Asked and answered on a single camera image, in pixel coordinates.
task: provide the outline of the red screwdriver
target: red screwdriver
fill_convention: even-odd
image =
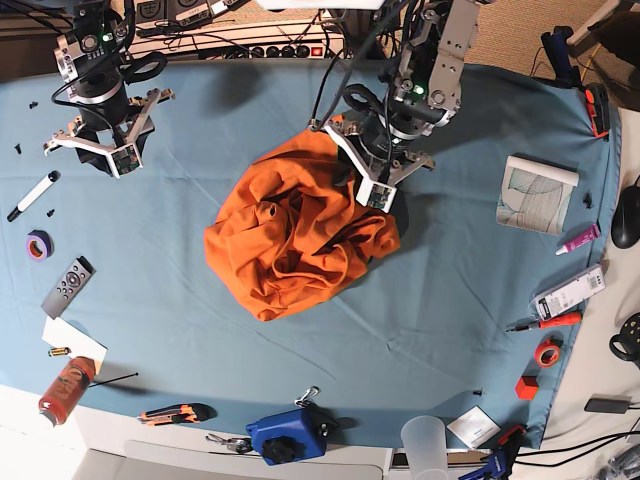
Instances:
[[[507,332],[524,332],[525,330],[535,330],[536,328],[564,327],[566,325],[575,325],[576,323],[580,323],[581,320],[582,314],[580,312],[571,312],[552,318],[546,322],[531,322],[527,325],[510,328]]]

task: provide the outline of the black stick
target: black stick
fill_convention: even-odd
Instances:
[[[98,385],[104,385],[105,383],[117,382],[118,380],[124,380],[125,378],[129,378],[129,377],[137,377],[137,376],[138,376],[138,372],[132,373],[131,375],[125,375],[124,377],[112,378],[111,380],[107,380],[106,382],[94,383],[93,385],[89,385],[89,388],[97,387]]]

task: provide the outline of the purple tape roll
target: purple tape roll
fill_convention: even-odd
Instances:
[[[53,253],[53,243],[47,232],[34,230],[27,237],[27,253],[36,262],[49,258]]]

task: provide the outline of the clear plastic cup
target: clear plastic cup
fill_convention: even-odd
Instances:
[[[400,432],[413,480],[447,480],[444,423],[436,417],[409,420]]]

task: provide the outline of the computer mouse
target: computer mouse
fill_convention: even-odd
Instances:
[[[640,240],[640,187],[632,185],[622,191],[613,214],[611,240],[618,248],[633,247]]]

